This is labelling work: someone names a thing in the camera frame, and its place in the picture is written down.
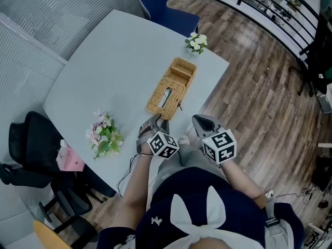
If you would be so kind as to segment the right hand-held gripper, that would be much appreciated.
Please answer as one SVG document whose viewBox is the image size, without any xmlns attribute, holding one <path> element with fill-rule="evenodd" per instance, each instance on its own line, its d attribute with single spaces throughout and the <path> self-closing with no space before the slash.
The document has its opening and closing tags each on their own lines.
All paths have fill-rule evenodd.
<svg viewBox="0 0 332 249">
<path fill-rule="evenodd" d="M 208 115 L 193 115 L 192 123 L 201 140 L 203 153 L 215 164 L 221 164 L 237 154 L 237 142 L 230 129 L 216 118 Z"/>
</svg>

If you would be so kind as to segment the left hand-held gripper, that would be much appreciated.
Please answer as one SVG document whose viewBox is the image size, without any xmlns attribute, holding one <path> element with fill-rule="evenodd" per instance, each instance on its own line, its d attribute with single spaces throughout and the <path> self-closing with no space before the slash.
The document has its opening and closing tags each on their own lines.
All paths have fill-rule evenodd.
<svg viewBox="0 0 332 249">
<path fill-rule="evenodd" d="M 147 144 L 153 156 L 170 159 L 179 150 L 179 144 L 170 136 L 168 120 L 164 120 L 161 126 L 158 126 L 160 118 L 161 114 L 155 114 L 141 125 L 136 151 L 143 154 L 142 145 Z"/>
</svg>

